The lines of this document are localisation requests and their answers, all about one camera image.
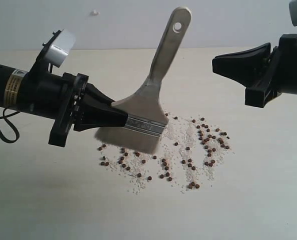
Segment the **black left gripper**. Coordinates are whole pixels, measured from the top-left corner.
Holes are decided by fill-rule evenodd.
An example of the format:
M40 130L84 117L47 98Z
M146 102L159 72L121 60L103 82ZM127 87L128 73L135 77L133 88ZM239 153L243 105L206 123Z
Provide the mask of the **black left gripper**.
M36 58L22 83L22 111L54 120L50 145L64 147L74 121L77 132L126 124L128 114L111 107L114 100L87 83L87 75L65 72L59 76L49 71L50 66L45 59Z

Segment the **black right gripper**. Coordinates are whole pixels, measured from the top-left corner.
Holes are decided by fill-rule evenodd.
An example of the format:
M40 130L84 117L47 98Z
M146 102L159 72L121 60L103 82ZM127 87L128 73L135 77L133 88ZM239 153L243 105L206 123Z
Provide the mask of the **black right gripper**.
M246 87L246 106L263 108L281 94L297 95L297 33L283 34L272 53L268 42L249 50L218 55L211 63L213 73Z

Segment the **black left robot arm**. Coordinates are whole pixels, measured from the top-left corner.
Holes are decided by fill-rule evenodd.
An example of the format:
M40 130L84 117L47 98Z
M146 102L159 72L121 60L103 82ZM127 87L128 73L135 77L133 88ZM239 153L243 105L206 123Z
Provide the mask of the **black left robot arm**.
M42 60L29 72L0 64L0 107L53 119L48 143L58 147L66 145L70 129L123 127L128 114L88 80L80 73L52 74Z

